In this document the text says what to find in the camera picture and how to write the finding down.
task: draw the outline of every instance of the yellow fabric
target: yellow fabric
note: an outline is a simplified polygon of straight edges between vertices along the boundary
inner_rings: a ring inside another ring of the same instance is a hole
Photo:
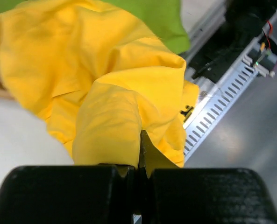
[[[4,86],[45,120],[75,164],[137,167],[144,129],[183,166],[179,111],[198,95],[184,70],[143,22],[108,3],[26,1],[0,14]]]

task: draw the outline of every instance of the metal floor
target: metal floor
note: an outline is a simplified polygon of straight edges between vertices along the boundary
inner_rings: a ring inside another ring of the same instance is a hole
[[[186,167],[255,170],[277,208],[277,75],[250,84]]]

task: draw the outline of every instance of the green fabric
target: green fabric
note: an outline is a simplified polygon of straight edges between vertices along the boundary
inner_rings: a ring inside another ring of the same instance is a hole
[[[20,2],[23,0],[0,0],[0,13],[14,8]]]
[[[0,13],[23,0],[0,0]],[[190,43],[180,17],[180,0],[103,0],[140,18],[175,54],[188,50]]]

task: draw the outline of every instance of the shiny gray surface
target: shiny gray surface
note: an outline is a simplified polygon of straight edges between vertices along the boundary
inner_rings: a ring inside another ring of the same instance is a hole
[[[253,81],[186,167],[253,169],[277,208],[277,75]]]

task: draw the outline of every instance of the yellow shirt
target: yellow shirt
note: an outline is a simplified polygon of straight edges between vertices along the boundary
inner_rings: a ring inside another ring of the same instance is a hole
[[[141,20],[102,1],[26,1],[0,14],[4,86],[75,164],[137,167],[143,129],[183,166],[179,111],[198,95],[184,70]]]

